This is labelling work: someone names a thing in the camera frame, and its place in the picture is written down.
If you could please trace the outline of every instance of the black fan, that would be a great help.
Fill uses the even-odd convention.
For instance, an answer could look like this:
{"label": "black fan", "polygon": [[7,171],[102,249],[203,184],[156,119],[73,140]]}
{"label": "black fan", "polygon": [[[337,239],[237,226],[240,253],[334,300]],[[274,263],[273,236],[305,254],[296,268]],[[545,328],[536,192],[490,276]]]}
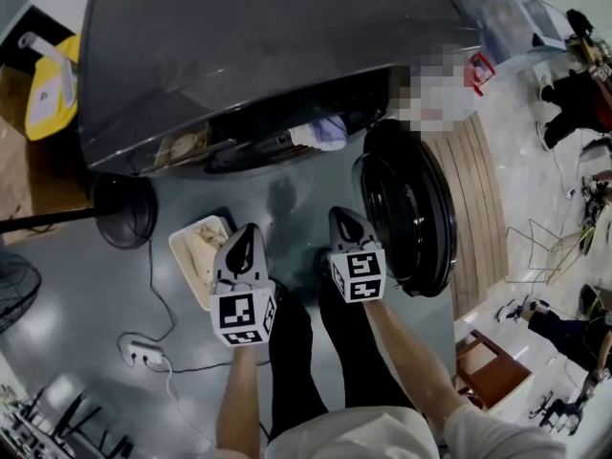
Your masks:
{"label": "black fan", "polygon": [[30,309],[41,282],[38,270],[24,257],[0,252],[0,334]]}

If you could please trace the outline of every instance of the black cable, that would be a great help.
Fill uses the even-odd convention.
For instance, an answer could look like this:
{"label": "black cable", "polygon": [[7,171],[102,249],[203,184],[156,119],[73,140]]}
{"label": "black cable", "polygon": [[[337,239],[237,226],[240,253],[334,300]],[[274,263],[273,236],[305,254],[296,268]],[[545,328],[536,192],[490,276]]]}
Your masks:
{"label": "black cable", "polygon": [[140,171],[134,165],[134,155],[135,154],[136,154],[136,150],[134,149],[130,153],[128,153],[127,156],[125,157],[125,159],[127,160],[127,163],[132,168],[132,173],[130,174],[132,175],[132,177],[138,177],[141,175]]}
{"label": "black cable", "polygon": [[152,341],[154,343],[160,343],[162,340],[164,340],[165,338],[167,338],[168,335],[170,335],[174,329],[176,328],[177,325],[177,319],[174,316],[174,314],[172,313],[172,310],[170,309],[170,307],[168,306],[168,303],[165,302],[164,297],[160,294],[160,292],[157,290],[157,288],[155,287],[155,284],[153,283],[153,278],[154,278],[154,274],[153,274],[153,243],[151,241],[151,239],[149,238],[149,240],[147,241],[148,243],[148,254],[149,254],[149,289],[151,290],[151,292],[155,295],[155,297],[157,297],[163,304],[165,310],[168,313],[168,317],[170,318],[170,327],[165,331],[165,333],[163,333],[159,338],[155,339],[153,337],[150,337],[142,332],[132,332],[132,331],[128,331],[128,332],[122,332],[118,337],[117,340],[115,341],[115,344],[117,346],[117,349],[119,350],[120,353],[120,357],[121,360],[123,361],[123,363],[125,365],[127,365],[128,367],[132,368],[134,367],[134,362],[132,362],[132,365],[130,365],[125,358],[123,357],[123,351],[121,350],[121,340],[124,337],[138,337],[140,339],[146,339],[149,341]]}
{"label": "black cable", "polygon": [[[269,364],[270,361],[263,361],[263,362],[258,362],[257,363],[257,367],[261,367],[262,365],[267,365]],[[154,369],[152,367],[149,367],[148,363],[144,363],[144,365],[146,366],[147,369],[149,369],[152,372],[155,372],[157,374],[167,374],[168,370],[166,369]],[[172,374],[187,374],[189,372],[200,372],[200,371],[208,371],[209,369],[214,369],[216,367],[224,367],[224,366],[228,366],[231,365],[231,362],[219,362],[219,363],[215,363],[213,365],[206,365],[204,367],[190,367],[187,369],[173,369],[172,370]]]}
{"label": "black cable", "polygon": [[28,228],[28,231],[32,231],[36,234],[45,234],[48,233],[49,231],[51,231],[51,228],[54,225],[49,225],[47,228]]}
{"label": "black cable", "polygon": [[270,434],[268,433],[268,430],[266,430],[266,428],[264,427],[264,424],[262,424],[261,422],[259,422],[259,428],[261,428],[261,431],[264,432],[264,435],[266,436],[266,439],[268,439],[268,444],[269,444]]}

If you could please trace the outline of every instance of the dark gray washing machine top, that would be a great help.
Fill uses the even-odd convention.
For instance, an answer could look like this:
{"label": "dark gray washing machine top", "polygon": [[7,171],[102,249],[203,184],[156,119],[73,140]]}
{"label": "dark gray washing machine top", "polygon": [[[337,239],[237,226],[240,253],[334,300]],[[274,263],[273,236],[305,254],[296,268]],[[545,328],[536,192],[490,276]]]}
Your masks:
{"label": "dark gray washing machine top", "polygon": [[308,85],[478,44],[453,0],[90,0],[79,60],[88,165]]}

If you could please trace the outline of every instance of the clothes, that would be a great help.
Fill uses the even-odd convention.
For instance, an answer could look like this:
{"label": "clothes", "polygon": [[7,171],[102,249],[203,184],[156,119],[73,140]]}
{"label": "clothes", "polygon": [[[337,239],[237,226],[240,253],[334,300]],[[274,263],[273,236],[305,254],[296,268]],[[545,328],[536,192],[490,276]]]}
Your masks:
{"label": "clothes", "polygon": [[[342,365],[345,407],[413,407],[379,352],[363,305],[346,304],[331,277],[326,276],[318,293],[318,306]],[[272,439],[327,413],[310,373],[310,317],[295,295],[279,301],[276,311],[270,336]]]}
{"label": "clothes", "polygon": [[579,128],[609,132],[598,116],[594,101],[597,91],[587,72],[557,80],[554,87],[548,86],[542,90],[543,100],[561,108],[561,112],[546,124],[544,141],[549,148],[554,148]]}
{"label": "clothes", "polygon": [[[454,459],[560,459],[565,445],[544,430],[497,420],[471,404],[447,420],[444,438]],[[217,459],[244,459],[217,451]],[[280,435],[267,459],[433,459],[438,450],[421,415],[409,408],[378,406],[329,413]]]}
{"label": "clothes", "polygon": [[314,120],[289,130],[296,146],[310,146],[322,151],[335,151],[346,146],[346,126],[339,116]]}
{"label": "clothes", "polygon": [[599,341],[596,341],[596,335],[588,339],[591,349],[596,349],[592,351],[585,345],[588,327],[589,321],[561,319],[552,311],[536,312],[529,320],[531,331],[549,340],[570,361],[575,362],[585,371],[591,372],[597,367],[598,358],[596,356],[600,351],[603,337]]}

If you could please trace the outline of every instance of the black and white marker cube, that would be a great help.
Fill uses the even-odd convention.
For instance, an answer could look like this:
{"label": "black and white marker cube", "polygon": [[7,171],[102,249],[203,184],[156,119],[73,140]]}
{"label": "black and white marker cube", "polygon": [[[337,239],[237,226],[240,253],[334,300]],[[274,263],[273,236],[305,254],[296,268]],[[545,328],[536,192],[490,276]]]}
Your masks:
{"label": "black and white marker cube", "polygon": [[346,302],[381,299],[386,280],[384,250],[329,254],[332,278]]}
{"label": "black and white marker cube", "polygon": [[262,288],[210,296],[212,328],[229,347],[254,345],[270,339],[276,301],[274,289]]}

